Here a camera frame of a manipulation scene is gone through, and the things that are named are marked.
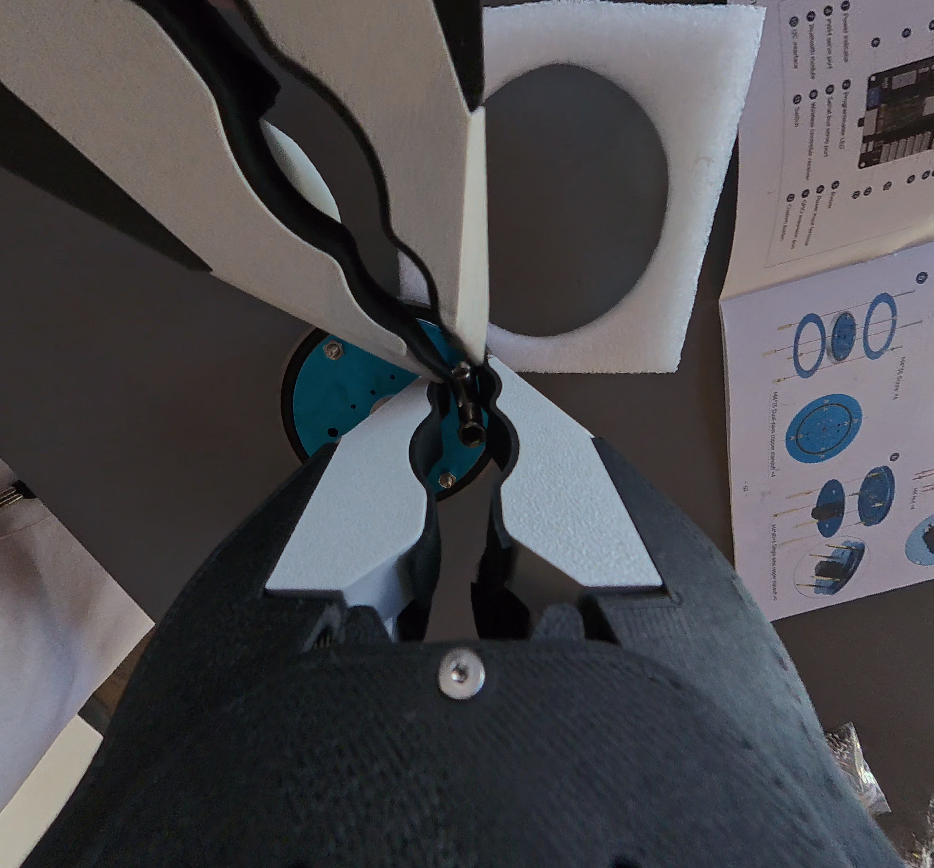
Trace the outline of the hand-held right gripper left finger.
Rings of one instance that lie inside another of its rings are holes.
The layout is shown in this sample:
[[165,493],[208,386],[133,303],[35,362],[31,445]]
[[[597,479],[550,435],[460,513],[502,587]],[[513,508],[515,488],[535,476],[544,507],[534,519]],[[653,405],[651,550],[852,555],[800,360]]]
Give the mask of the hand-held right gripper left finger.
[[336,446],[265,584],[425,624],[441,564],[429,474],[442,451],[442,387],[419,379]]

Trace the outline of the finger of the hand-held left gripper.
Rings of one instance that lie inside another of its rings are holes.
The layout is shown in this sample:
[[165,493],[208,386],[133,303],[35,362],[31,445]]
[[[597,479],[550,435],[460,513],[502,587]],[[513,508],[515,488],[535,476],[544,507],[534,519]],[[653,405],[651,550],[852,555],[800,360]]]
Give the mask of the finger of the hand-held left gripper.
[[485,112],[470,112],[432,0],[245,0],[274,48],[349,110],[376,154],[392,232],[425,267],[475,363],[488,323]]
[[2,0],[2,83],[215,277],[415,373],[418,324],[348,231],[291,186],[257,117],[206,83],[128,0]]

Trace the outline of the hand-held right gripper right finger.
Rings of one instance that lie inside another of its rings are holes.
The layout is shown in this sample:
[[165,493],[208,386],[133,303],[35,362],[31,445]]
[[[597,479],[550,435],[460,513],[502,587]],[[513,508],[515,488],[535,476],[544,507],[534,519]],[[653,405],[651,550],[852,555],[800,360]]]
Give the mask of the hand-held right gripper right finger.
[[501,471],[477,583],[493,590],[656,590],[660,574],[593,435],[497,359],[480,372]]

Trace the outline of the blue disc with black rim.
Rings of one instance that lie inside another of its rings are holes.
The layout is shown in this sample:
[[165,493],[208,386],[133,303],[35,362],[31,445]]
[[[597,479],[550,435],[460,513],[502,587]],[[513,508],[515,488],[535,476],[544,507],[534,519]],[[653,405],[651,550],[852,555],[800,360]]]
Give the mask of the blue disc with black rim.
[[[344,346],[337,361],[327,359],[323,346],[332,340]],[[356,347],[347,340],[315,328],[292,354],[281,389],[281,414],[287,438],[306,461],[318,448],[337,442],[362,423],[383,401],[399,394],[416,378],[415,373]],[[443,452],[429,474],[437,500],[465,488],[480,475],[489,457],[484,446],[470,449],[457,436],[458,414],[454,403],[443,419]],[[441,488],[439,474],[457,477],[452,488]]]

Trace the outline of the metal cross socket wrench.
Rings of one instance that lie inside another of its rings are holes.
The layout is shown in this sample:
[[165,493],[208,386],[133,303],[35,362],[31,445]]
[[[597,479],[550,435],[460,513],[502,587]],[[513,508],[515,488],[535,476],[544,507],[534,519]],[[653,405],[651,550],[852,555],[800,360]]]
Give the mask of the metal cross socket wrench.
[[449,386],[458,410],[459,440],[465,447],[476,448],[485,442],[485,427],[477,376],[469,361],[453,367]]

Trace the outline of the white foam sheet with hole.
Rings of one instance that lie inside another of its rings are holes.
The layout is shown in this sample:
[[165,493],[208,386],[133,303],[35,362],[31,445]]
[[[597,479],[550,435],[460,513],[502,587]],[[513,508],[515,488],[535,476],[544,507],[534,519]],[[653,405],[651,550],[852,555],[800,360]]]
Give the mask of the white foam sheet with hole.
[[547,65],[590,70],[644,109],[668,162],[660,241],[629,294],[595,322],[553,337],[489,325],[494,356],[542,373],[677,369],[764,19],[750,6],[602,0],[484,9],[490,91]]

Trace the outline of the instruction sheet with blue drawings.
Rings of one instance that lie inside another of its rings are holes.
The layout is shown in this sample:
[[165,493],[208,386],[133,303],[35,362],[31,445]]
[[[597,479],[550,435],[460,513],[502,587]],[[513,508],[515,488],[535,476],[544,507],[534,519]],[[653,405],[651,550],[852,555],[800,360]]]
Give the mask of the instruction sheet with blue drawings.
[[736,569],[769,619],[932,579],[932,245],[721,304]]

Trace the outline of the person's white t-shirt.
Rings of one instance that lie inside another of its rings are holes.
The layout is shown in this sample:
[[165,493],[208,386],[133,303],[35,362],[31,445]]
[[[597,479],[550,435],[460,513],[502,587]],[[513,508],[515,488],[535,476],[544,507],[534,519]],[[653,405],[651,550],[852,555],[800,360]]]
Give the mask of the person's white t-shirt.
[[152,625],[40,500],[2,505],[2,806]]

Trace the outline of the instruction sheet with circuit board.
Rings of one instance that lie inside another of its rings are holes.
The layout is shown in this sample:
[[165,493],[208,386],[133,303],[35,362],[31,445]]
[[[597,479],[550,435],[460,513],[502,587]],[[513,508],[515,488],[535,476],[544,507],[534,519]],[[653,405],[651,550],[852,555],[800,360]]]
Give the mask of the instruction sheet with circuit board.
[[722,298],[930,241],[933,0],[745,1],[766,16]]

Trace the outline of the clear plastic parts bag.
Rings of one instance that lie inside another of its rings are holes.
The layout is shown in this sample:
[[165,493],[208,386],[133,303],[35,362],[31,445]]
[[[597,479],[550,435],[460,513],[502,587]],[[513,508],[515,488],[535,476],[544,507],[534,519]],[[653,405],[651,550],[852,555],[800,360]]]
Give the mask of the clear plastic parts bag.
[[848,722],[825,732],[825,740],[848,784],[870,815],[889,814],[891,808],[865,760],[854,724]]

